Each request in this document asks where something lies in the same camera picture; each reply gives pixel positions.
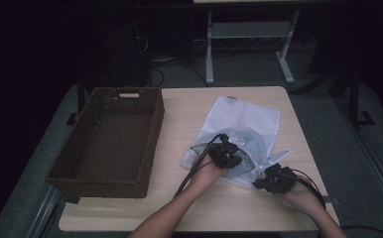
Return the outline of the black table leg bracket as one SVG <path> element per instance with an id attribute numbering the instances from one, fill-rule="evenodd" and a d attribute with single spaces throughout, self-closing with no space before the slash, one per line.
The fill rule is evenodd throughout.
<path id="1" fill-rule="evenodd" d="M 69 115 L 66 124 L 73 126 L 80 115 L 85 103 L 86 103 L 86 90 L 83 84 L 83 80 L 80 79 L 76 84 L 76 95 L 77 95 L 77 111 Z"/>

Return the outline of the metal floor rail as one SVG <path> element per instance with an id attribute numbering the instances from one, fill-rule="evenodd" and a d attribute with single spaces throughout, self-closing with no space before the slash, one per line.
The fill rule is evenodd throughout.
<path id="1" fill-rule="evenodd" d="M 365 135 L 361 131 L 360 123 L 354 123 L 349 118 L 348 109 L 345 107 L 344 102 L 341 99 L 334 99 L 333 103 L 345 122 L 345 125 L 348 127 L 349 131 L 352 133 L 357 144 L 361 148 L 376 180 L 383 191 L 383 166 L 379 162 L 378 155 L 373 151 L 372 147 L 368 143 Z"/>
<path id="2" fill-rule="evenodd" d="M 49 219 L 52 217 L 62 194 L 53 186 L 50 186 L 47 193 L 40 204 L 40 208 L 32 222 L 26 238 L 41 238 L 46 229 Z"/>

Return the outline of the black metal stand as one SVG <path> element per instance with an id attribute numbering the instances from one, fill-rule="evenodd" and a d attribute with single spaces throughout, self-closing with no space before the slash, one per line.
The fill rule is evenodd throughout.
<path id="1" fill-rule="evenodd" d="M 373 126 L 375 122 L 367 111 L 359 110 L 359 90 L 360 79 L 356 69 L 353 66 L 339 66 L 338 68 L 328 72 L 307 85 L 292 90 L 291 94 L 305 94 L 317 88 L 323 83 L 333 79 L 328 94 L 332 98 L 342 98 L 348 93 L 348 109 L 347 116 L 351 124 L 355 128 L 361 126 Z"/>

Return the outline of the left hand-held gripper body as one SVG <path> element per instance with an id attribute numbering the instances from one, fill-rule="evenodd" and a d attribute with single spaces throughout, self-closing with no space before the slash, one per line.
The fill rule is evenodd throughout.
<path id="1" fill-rule="evenodd" d="M 221 169 L 232 169 L 238 166 L 243 161 L 239 152 L 240 149 L 229 141 L 226 134 L 216 135 L 208 149 L 214 164 Z"/>

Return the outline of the white mesh laundry bag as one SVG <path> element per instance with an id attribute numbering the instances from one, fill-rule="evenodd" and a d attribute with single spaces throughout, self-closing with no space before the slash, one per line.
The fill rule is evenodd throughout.
<path id="1" fill-rule="evenodd" d="M 238 178 L 227 178 L 225 174 L 221 177 L 224 181 L 249 189 L 255 189 L 252 182 L 262 175 L 266 159 L 273 155 L 272 151 L 279 132 L 281 116 L 282 112 L 277 109 L 238 99 L 231 100 L 226 96 L 218 96 L 191 146 L 197 139 L 205 135 L 226 130 L 251 131 L 262 136 L 266 144 L 266 156 L 260 168 L 256 172 Z M 189 147 L 181 160 L 181 165 L 189 169 L 197 156 Z"/>

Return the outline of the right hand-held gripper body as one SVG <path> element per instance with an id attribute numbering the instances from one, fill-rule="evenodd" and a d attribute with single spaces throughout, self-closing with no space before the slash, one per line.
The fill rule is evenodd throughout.
<path id="1" fill-rule="evenodd" d="M 266 159 L 265 169 L 261 176 L 261 187 L 268 192 L 286 193 L 296 183 L 297 175 L 289 168 L 282 167 L 280 161 L 292 153 L 287 149 L 271 155 Z"/>

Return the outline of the brown wicker basket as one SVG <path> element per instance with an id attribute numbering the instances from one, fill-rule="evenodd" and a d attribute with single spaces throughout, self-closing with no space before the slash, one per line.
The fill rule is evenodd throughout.
<path id="1" fill-rule="evenodd" d="M 159 88 L 94 89 L 46 181 L 70 196 L 146 197 L 164 114 Z"/>

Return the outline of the person's right hand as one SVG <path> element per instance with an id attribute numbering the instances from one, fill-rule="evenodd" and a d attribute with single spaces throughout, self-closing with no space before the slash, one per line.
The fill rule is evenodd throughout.
<path id="1" fill-rule="evenodd" d="M 324 207 L 311 190 L 297 181 L 286 193 L 276 193 L 276 197 L 289 202 L 295 209 L 308 217 L 324 212 Z"/>

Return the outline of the white metal table frame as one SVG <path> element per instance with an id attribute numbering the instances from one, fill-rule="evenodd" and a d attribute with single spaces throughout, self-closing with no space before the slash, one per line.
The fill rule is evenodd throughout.
<path id="1" fill-rule="evenodd" d="M 293 11 L 289 21 L 277 22 L 214 22 L 212 13 L 207 14 L 206 24 L 206 54 L 205 54 L 205 82 L 214 84 L 212 41 L 225 39 L 283 39 L 284 44 L 276 52 L 276 58 L 282 74 L 289 84 L 295 79 L 287 63 L 287 53 L 297 27 L 301 10 Z"/>

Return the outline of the person's left hand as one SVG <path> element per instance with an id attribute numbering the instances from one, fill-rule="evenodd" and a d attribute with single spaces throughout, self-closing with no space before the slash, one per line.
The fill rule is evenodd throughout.
<path id="1" fill-rule="evenodd" d="M 205 156 L 197 171 L 191 176 L 188 188 L 207 190 L 226 172 L 227 169 L 221 169 L 216 166 L 210 156 Z"/>

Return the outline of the light blue cloth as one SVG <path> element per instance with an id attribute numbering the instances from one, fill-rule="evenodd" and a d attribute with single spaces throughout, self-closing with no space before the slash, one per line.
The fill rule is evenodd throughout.
<path id="1" fill-rule="evenodd" d="M 210 143 L 218 134 L 226 134 L 229 141 L 240 149 L 239 154 L 243 157 L 243 161 L 238 166 L 227 169 L 225 174 L 227 178 L 238 178 L 256 172 L 260 168 L 266 156 L 266 144 L 262 136 L 251 131 L 226 130 L 208 134 L 197 139 L 191 146 L 191 151 L 199 156 L 203 152 L 208 153 Z"/>

